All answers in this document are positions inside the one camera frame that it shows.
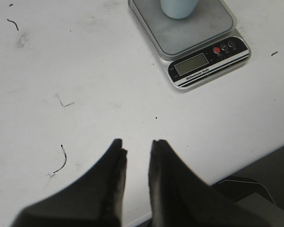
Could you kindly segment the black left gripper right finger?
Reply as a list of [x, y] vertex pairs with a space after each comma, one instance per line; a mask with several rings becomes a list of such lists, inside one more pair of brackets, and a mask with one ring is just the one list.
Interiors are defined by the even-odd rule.
[[233, 202], [201, 180], [165, 141], [149, 166], [153, 227], [284, 227], [284, 211], [253, 193]]

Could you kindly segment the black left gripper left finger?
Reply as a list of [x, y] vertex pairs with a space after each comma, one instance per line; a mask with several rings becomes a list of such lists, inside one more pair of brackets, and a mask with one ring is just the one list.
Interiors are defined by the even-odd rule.
[[120, 227], [127, 151], [113, 140], [95, 165], [56, 194], [24, 208], [13, 227]]

